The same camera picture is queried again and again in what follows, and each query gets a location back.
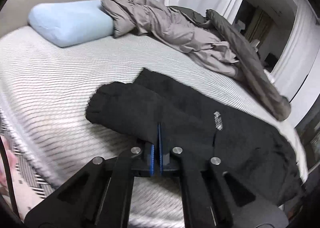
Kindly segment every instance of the pink floral pattern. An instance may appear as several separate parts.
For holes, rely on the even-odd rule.
[[[17,157],[9,149],[8,141],[6,140],[6,138],[1,135],[1,139],[4,144],[5,151],[7,153],[10,169],[13,170],[15,165],[18,162]],[[7,187],[7,178],[5,176],[3,161],[1,158],[0,158],[0,184]]]

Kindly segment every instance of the bed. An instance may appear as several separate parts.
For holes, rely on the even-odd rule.
[[[1,118],[15,145],[51,186],[61,185],[93,157],[117,156],[134,143],[133,137],[92,125],[84,112],[98,86],[132,82],[143,67],[275,126],[293,147],[306,181],[305,152],[295,130],[287,121],[278,122],[233,79],[196,65],[150,36],[109,36],[59,48],[27,25],[34,5],[69,1],[77,0],[8,0],[0,12]],[[135,178],[129,222],[183,227],[177,185],[169,179]]]

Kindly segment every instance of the silver bolt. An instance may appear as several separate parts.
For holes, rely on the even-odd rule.
[[[183,151],[183,149],[180,148],[180,147],[174,147],[174,148],[172,149],[172,151],[173,151],[173,153],[181,154],[182,151]]]
[[[210,159],[210,162],[213,165],[219,165],[221,163],[221,159],[219,159],[218,157],[213,157],[213,158]]]
[[[139,147],[133,147],[133,148],[131,148],[131,152],[133,154],[138,154],[141,152],[141,149]]]
[[[103,159],[101,157],[95,157],[92,162],[93,164],[99,165],[103,162]]]

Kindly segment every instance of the blue strip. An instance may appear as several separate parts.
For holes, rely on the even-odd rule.
[[[161,137],[161,125],[160,125],[160,123],[158,123],[158,138],[159,138],[160,175],[162,175],[163,163],[162,163],[162,137]]]
[[[155,164],[155,146],[151,145],[151,162],[150,162],[150,176],[154,175],[154,164]]]

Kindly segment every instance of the pillow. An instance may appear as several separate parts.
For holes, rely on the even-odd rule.
[[[113,33],[113,20],[100,0],[41,3],[28,16],[31,27],[59,47],[96,40]]]

